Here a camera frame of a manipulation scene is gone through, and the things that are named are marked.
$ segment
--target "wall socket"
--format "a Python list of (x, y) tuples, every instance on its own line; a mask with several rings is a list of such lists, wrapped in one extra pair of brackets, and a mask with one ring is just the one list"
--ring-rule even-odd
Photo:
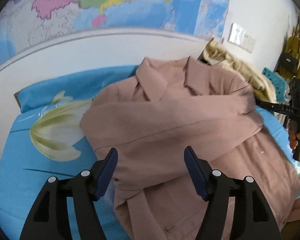
[(239, 46), (242, 49), (245, 49), (249, 53), (253, 52), (256, 44), (256, 40), (247, 34), (247, 32), (236, 23), (232, 24), (229, 42)]

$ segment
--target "blue gripper pad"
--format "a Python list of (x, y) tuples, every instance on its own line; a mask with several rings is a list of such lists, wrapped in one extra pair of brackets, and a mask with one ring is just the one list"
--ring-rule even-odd
[(97, 200), (104, 196), (107, 191), (111, 178), (114, 174), (114, 170), (118, 164), (118, 151), (115, 148), (111, 148), (110, 152), (103, 161), (105, 163), (98, 178), (97, 190), (95, 192), (95, 197)]
[(265, 75), (274, 85), (275, 91), (277, 94), (277, 101), (288, 101), (285, 94), (286, 94), (286, 89), (288, 87), (287, 82), (279, 76), (277, 73), (272, 72), (268, 68), (263, 69), (263, 75)]
[(190, 146), (185, 149), (184, 160), (197, 194), (206, 201), (210, 194), (206, 184), (212, 172), (209, 163), (198, 159)]

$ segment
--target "jacket zipper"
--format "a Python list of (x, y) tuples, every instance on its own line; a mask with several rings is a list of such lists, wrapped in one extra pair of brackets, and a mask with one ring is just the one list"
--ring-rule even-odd
[(177, 223), (174, 223), (171, 227), (166, 227), (164, 230), (167, 234), (171, 234), (171, 232), (176, 229), (177, 227), (181, 226), (188, 218), (193, 217), (196, 215), (201, 208), (207, 205), (207, 202), (201, 203), (200, 206), (196, 207), (195, 209), (191, 210), (185, 217), (180, 219)]
[(240, 152), (242, 158), (244, 159), (244, 162), (245, 162), (246, 165), (247, 165), (247, 168), (248, 168), (248, 170), (249, 170), (251, 176), (256, 180), (256, 183), (258, 184), (258, 186), (259, 186), (261, 192), (263, 193), (264, 196), (267, 197), (267, 201), (271, 203), (271, 205), (272, 205), (272, 207), (273, 207), (275, 213), (276, 213), (278, 216), (280, 216), (280, 214), (279, 214), (279, 212), (278, 212), (278, 209), (277, 209), (276, 205), (274, 205), (274, 203), (272, 202), (272, 199), (270, 198), (270, 196), (268, 195), (268, 193), (263, 189), (263, 187), (261, 186), (261, 184), (258, 183), (259, 179), (257, 179), (255, 173), (254, 173), (253, 170), (250, 168), (249, 163), (248, 163), (246, 157), (245, 157), (244, 154), (243, 154), (241, 145), (238, 145), (238, 149), (239, 149), (239, 152)]

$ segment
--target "white wall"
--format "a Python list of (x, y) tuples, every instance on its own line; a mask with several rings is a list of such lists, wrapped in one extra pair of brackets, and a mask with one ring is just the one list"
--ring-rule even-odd
[[(225, 41), (227, 49), (260, 71), (265, 66), (274, 69), (295, 22), (295, 11), (291, 0), (230, 0), (225, 40), (233, 22), (257, 43), (252, 54)], [(198, 57), (205, 44), (199, 38), (160, 30), (107, 29), (60, 37), (17, 55), (0, 71), (0, 158), (19, 114), (13, 94), (25, 86), (85, 69), (139, 64), (144, 56), (164, 60)]]
[(225, 42), (229, 52), (251, 62), (258, 70), (274, 69), (287, 36), (296, 24), (291, 0), (230, 0), (223, 37), (228, 40), (232, 23), (243, 27), (257, 40), (253, 53)]

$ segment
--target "blue bedsheet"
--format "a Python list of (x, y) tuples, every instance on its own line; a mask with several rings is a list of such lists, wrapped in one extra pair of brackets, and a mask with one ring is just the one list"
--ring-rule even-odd
[[(97, 160), (78, 130), (79, 121), (103, 87), (133, 75), (135, 69), (124, 66), (75, 73), (34, 84), (18, 94), (22, 114), (13, 123), (0, 163), (0, 225), (10, 240), (19, 239), (30, 208), (49, 176), (70, 178)], [(295, 165), (287, 132), (271, 113), (258, 111)], [(108, 240), (128, 240), (110, 202), (103, 197), (95, 204), (105, 235)], [(68, 206), (73, 239), (79, 240), (71, 198)]]

